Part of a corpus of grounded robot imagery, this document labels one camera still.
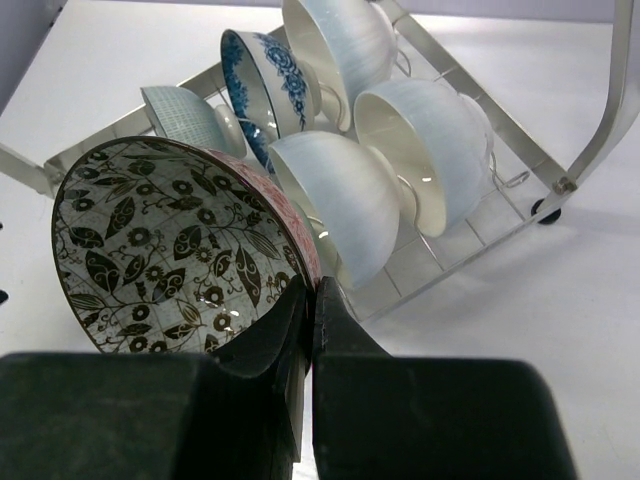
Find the white bowl orange stack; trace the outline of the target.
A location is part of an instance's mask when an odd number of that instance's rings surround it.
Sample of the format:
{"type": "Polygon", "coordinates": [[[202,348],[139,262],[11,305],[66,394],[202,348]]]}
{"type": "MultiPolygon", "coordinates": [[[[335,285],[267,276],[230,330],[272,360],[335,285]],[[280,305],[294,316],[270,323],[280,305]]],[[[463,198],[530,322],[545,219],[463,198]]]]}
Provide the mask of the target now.
{"type": "Polygon", "coordinates": [[[329,231],[342,261],[339,281],[365,286],[398,236],[403,198],[390,162],[375,147],[325,131],[281,138],[268,151],[286,196],[329,231]]]}

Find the pale green bowl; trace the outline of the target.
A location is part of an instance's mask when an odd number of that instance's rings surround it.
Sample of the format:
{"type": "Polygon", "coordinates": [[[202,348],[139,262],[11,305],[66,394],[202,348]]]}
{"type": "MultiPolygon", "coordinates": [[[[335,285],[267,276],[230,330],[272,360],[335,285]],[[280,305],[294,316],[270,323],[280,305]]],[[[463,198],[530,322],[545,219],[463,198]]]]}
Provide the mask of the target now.
{"type": "Polygon", "coordinates": [[[191,90],[177,86],[147,86],[140,91],[157,136],[236,158],[246,156],[240,122],[226,104],[213,107],[191,90]]]}

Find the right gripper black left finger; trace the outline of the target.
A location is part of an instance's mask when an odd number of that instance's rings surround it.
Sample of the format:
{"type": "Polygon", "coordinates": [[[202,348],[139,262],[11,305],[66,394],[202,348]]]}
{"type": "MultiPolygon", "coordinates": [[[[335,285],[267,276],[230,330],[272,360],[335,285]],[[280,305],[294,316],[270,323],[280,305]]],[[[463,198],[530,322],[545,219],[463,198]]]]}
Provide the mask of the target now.
{"type": "Polygon", "coordinates": [[[5,479],[288,479],[301,456],[306,287],[206,354],[1,361],[5,479]]]}

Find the white bowl front stack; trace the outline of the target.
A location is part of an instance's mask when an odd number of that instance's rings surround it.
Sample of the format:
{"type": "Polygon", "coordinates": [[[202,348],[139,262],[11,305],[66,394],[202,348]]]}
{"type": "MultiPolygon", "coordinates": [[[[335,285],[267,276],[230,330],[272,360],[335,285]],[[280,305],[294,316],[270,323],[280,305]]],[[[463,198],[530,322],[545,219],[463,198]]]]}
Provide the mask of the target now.
{"type": "Polygon", "coordinates": [[[495,145],[476,100],[443,83],[390,80],[357,96],[353,120],[359,143],[406,181],[402,214],[423,235],[438,238],[476,209],[495,145]]]}

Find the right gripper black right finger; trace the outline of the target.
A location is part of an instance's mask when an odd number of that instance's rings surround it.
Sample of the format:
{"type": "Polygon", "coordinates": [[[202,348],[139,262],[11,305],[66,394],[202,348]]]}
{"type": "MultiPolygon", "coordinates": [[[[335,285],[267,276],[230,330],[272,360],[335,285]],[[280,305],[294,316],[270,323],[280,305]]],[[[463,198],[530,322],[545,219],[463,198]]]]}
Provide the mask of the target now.
{"type": "Polygon", "coordinates": [[[574,479],[551,390],[519,360],[398,357],[318,288],[313,450],[323,479],[574,479]]]}

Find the mint bowl gold rim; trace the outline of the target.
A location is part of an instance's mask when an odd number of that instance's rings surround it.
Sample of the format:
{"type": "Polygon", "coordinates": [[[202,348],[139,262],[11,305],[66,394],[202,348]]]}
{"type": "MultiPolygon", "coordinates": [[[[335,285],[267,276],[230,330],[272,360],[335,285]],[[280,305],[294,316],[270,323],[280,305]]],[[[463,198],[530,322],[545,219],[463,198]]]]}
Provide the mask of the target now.
{"type": "Polygon", "coordinates": [[[337,277],[342,266],[342,261],[331,237],[329,236],[329,231],[326,229],[322,221],[316,217],[307,215],[298,203],[293,201],[292,204],[297,213],[301,216],[305,226],[313,238],[314,245],[321,259],[324,273],[327,276],[331,275],[337,277]]]}

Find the white bowl dark band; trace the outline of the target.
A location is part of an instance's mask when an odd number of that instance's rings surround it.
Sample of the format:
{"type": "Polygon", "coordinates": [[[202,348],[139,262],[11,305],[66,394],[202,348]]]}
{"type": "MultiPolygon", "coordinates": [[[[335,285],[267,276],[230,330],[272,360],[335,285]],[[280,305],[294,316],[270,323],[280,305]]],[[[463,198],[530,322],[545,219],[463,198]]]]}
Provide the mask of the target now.
{"type": "Polygon", "coordinates": [[[369,1],[284,1],[281,13],[294,55],[329,88],[321,110],[348,131],[357,96],[391,77],[398,55],[391,21],[369,1]]]}

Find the blue floral bowl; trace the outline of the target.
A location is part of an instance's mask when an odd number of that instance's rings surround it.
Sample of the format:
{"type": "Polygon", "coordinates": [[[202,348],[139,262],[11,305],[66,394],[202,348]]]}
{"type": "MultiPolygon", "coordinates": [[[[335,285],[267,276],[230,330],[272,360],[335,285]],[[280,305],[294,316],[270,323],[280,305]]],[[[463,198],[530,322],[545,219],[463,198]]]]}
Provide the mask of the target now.
{"type": "Polygon", "coordinates": [[[315,127],[319,82],[310,65],[274,36],[227,29],[220,54],[231,107],[257,161],[273,174],[268,146],[315,127]]]}

